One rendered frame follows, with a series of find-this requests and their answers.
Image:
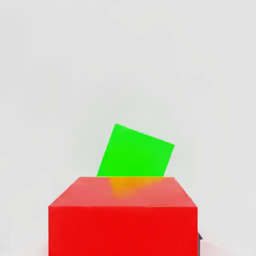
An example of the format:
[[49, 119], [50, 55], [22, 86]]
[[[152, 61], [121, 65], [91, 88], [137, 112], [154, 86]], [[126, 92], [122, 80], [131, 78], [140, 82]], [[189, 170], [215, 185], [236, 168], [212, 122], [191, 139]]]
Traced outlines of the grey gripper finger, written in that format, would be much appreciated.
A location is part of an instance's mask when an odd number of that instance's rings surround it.
[[218, 256], [218, 249], [212, 243], [203, 240], [203, 237], [198, 232], [198, 256]]

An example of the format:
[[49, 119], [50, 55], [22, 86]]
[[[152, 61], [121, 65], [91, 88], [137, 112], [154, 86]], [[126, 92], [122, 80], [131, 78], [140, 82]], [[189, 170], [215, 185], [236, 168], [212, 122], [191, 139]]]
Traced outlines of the small red cube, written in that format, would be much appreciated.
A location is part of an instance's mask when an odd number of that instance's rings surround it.
[[48, 208], [48, 256], [199, 256], [198, 208], [173, 177], [80, 177]]

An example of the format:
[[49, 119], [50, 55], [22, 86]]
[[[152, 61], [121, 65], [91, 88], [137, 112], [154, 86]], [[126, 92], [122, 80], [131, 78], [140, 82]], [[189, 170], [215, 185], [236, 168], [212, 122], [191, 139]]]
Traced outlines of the small green cube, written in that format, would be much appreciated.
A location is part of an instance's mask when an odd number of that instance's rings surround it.
[[163, 177], [175, 145], [115, 124], [98, 177]]

